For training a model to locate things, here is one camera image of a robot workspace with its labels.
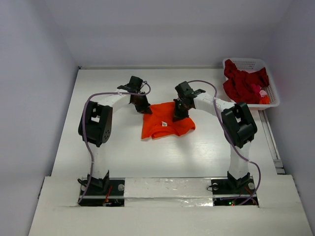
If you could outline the orange t shirt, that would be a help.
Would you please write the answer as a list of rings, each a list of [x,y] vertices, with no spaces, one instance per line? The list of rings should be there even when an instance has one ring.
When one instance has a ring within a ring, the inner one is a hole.
[[[196,128],[191,118],[173,121],[174,101],[151,105],[150,108],[152,114],[143,115],[141,139],[157,139],[169,135],[180,137]]]

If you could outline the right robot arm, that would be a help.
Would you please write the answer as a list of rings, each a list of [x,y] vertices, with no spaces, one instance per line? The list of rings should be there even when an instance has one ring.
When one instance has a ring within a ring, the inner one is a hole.
[[[257,132],[247,104],[218,99],[217,90],[215,95],[202,89],[193,90],[187,81],[178,84],[175,90],[178,98],[174,100],[174,122],[188,118],[190,109],[205,111],[218,118],[231,150],[226,186],[230,192],[239,192],[250,179],[249,150]]]

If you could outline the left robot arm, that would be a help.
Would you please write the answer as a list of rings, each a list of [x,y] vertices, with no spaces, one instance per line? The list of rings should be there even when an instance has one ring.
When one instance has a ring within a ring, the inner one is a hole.
[[[132,104],[138,113],[151,115],[153,112],[147,99],[150,92],[151,87],[146,81],[131,76],[129,82],[118,86],[115,92],[95,93],[90,95],[85,102],[78,133],[91,156],[91,167],[90,173],[87,175],[87,182],[79,180],[79,183],[86,190],[92,187],[96,193],[104,194],[109,188],[109,182],[105,178],[95,178],[93,174],[95,155],[89,144],[99,148],[109,140],[113,114],[125,105]]]

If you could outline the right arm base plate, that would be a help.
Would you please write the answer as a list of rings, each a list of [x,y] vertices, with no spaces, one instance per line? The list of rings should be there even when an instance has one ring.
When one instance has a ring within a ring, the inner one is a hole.
[[[207,190],[212,193],[214,206],[238,206],[243,201],[244,206],[258,206],[257,195],[254,194],[248,199],[256,190],[253,178],[245,181],[240,187],[234,187],[228,178],[215,178],[211,179],[210,185]]]

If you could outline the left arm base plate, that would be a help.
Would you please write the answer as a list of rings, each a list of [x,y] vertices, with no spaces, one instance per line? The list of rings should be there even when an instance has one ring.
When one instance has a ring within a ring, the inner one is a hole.
[[[125,205],[124,190],[125,179],[101,179],[92,178],[84,196],[87,180],[80,179],[81,190],[79,193],[79,205],[82,207],[123,207]]]

